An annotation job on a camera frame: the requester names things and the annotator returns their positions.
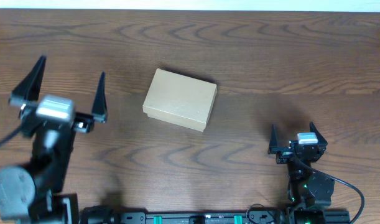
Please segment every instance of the table surface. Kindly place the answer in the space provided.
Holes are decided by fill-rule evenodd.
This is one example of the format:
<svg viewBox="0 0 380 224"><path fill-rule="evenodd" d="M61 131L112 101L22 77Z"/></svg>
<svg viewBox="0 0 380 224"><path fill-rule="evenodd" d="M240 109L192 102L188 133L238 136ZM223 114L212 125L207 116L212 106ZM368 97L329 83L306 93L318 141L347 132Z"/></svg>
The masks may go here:
<svg viewBox="0 0 380 224"><path fill-rule="evenodd" d="M65 193L92 205L150 212L282 206L287 168L267 155L308 131L328 141L313 166L363 193L358 223L380 223L380 14L0 10L0 138L18 124L10 91L42 54L42 94L90 112L106 72L109 120L77 134ZM157 68L218 85L204 133L150 119L142 104ZM0 150L0 168L28 161L31 141ZM331 208L358 194L336 183Z"/></svg>

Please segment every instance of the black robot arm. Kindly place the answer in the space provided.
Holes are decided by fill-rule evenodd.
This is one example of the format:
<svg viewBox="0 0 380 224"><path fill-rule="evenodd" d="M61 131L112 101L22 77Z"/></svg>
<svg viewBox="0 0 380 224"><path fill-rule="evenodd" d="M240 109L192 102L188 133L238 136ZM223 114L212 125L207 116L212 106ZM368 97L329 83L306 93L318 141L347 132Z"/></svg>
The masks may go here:
<svg viewBox="0 0 380 224"><path fill-rule="evenodd" d="M269 154L276 154L277 164L287 164L289 183L288 199L293 204L287 209L288 220L298 220L302 216L313 217L310 223L327 223L330 217L325 208L331 205L335 181L352 188L361 197L361 206L354 223L364 208L364 196L355 186L320 172L311 167L327 149L327 140L320 134L315 125L310 122L309 133L299 133L297 140L289 141L289 146L280 147L276 128L272 125Z"/></svg>
<svg viewBox="0 0 380 224"><path fill-rule="evenodd" d="M72 100L47 95L38 104L46 57L15 87L10 104L21 108L20 131L35 136L32 157L26 164L0 170L2 220L20 223L59 222L77 224L76 195L57 195L63 189L76 132L88 133L95 121L105 123L105 74L98 84L92 114L75 112Z"/></svg>

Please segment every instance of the cardboard box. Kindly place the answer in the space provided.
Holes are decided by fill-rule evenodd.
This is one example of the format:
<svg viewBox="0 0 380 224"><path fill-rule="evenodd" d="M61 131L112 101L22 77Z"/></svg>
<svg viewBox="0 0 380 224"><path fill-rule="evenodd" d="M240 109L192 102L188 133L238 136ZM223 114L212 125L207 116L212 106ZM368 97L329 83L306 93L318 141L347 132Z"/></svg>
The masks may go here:
<svg viewBox="0 0 380 224"><path fill-rule="evenodd" d="M148 117L203 131L217 85L157 69L142 106Z"/></svg>

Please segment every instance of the green connector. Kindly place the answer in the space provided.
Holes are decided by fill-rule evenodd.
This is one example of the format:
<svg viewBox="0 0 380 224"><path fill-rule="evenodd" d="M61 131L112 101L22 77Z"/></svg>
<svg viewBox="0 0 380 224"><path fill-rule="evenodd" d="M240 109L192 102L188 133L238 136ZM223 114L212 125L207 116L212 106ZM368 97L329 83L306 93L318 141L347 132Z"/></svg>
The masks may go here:
<svg viewBox="0 0 380 224"><path fill-rule="evenodd" d="M234 224L242 224L242 215L234 216Z"/></svg>
<svg viewBox="0 0 380 224"><path fill-rule="evenodd" d="M162 217L154 217L154 224L162 224Z"/></svg>

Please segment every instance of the black cable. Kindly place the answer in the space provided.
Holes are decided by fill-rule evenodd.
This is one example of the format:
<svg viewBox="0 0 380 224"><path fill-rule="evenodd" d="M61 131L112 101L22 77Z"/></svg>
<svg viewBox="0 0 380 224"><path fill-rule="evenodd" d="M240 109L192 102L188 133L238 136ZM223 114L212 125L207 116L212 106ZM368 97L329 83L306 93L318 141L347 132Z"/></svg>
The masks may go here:
<svg viewBox="0 0 380 224"><path fill-rule="evenodd" d="M355 190L355 191L359 194L359 196L361 197L361 205L359 206L359 210L358 210L356 216L354 216L354 218L350 221L350 224L353 224L353 223L358 219L358 217L361 215L361 212L363 212L363 209L364 209L365 198L364 198L363 193L362 193L360 190L358 190L358 188L356 188L354 185L351 185L351 184L345 182L344 180L341 180L341 179L339 179L339 178L336 178L336 177L334 177L334 176L331 176L331 175L329 175L329 174L326 174L326 173L324 173L324 172L321 172L321 171L319 171L319 170L316 170L316 169L314 169L314 168L311 168L311 167L309 167L308 165L304 164L302 161L300 161L300 159L297 158L296 156L294 156L294 158L295 158L296 162L299 163L302 167L304 167L304 168L306 168L306 169L308 169L308 170L310 170L310 171L312 171L312 172L315 172L315 173L318 173L318 174L322 174L322 175L324 175L324 176L326 176L326 177L328 177L328 178L331 178L331 179L333 179L333 180L335 180L335 181L337 181L337 182L339 182L339 183L341 183L341 184L344 184L344 185L346 185L347 187L349 187L349 188Z"/></svg>
<svg viewBox="0 0 380 224"><path fill-rule="evenodd" d="M5 143L10 141L14 136L16 136L18 133L20 133L21 125L18 126L15 130L13 130L10 134L8 134L6 137L0 140L0 147L3 146Z"/></svg>
<svg viewBox="0 0 380 224"><path fill-rule="evenodd" d="M276 221L276 218L272 215L272 213L271 212L269 212L266 208L265 208L265 206L264 205L262 205L262 204L260 204L260 203L254 203L254 204L252 204L251 206L249 206L249 208L246 210L246 218L248 218L249 219L249 221L250 222L252 222L252 223L254 223L254 224L260 224L260 223L257 223L257 222L255 222L255 221L253 221L250 217L249 217L249 211L250 211L250 209L251 208L253 208L255 205L259 205L259 206L262 206L263 208L264 208L264 210L272 217L272 220L273 221L271 221L271 222L267 222L267 223L272 223L272 222L275 222Z"/></svg>

